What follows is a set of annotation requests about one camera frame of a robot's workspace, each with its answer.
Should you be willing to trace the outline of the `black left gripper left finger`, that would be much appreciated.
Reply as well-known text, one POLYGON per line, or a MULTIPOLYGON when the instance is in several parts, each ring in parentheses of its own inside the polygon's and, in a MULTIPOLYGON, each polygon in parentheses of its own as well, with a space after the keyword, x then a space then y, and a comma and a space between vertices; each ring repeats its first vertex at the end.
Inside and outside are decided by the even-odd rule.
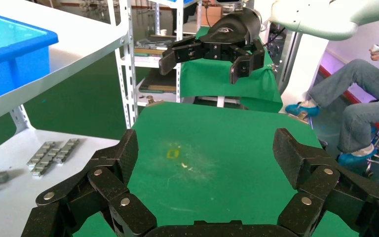
POLYGON ((97 150, 81 171, 37 196, 22 236, 71 237, 96 213, 119 237, 147 235, 156 217, 128 188, 138 150, 133 129, 116 145, 97 150))

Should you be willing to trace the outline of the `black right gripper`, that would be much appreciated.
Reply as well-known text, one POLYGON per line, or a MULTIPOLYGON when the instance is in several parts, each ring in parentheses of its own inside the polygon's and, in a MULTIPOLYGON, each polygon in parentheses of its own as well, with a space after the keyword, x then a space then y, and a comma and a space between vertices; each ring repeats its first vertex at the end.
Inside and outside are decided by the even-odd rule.
POLYGON ((249 77, 265 64, 265 49, 259 39, 261 15, 250 8, 235 10, 222 17, 197 39, 191 36, 172 43, 158 62, 161 75, 183 62, 197 59, 231 61, 229 82, 249 77))

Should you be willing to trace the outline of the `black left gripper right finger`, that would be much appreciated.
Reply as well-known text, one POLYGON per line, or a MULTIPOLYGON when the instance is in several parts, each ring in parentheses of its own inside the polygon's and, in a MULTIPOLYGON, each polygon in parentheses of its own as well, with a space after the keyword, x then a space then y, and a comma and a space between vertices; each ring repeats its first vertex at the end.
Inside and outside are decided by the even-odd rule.
POLYGON ((361 237, 379 237, 379 183, 341 166, 322 148, 299 143, 285 128, 275 131, 274 158, 297 190, 278 223, 309 237, 326 211, 361 237))

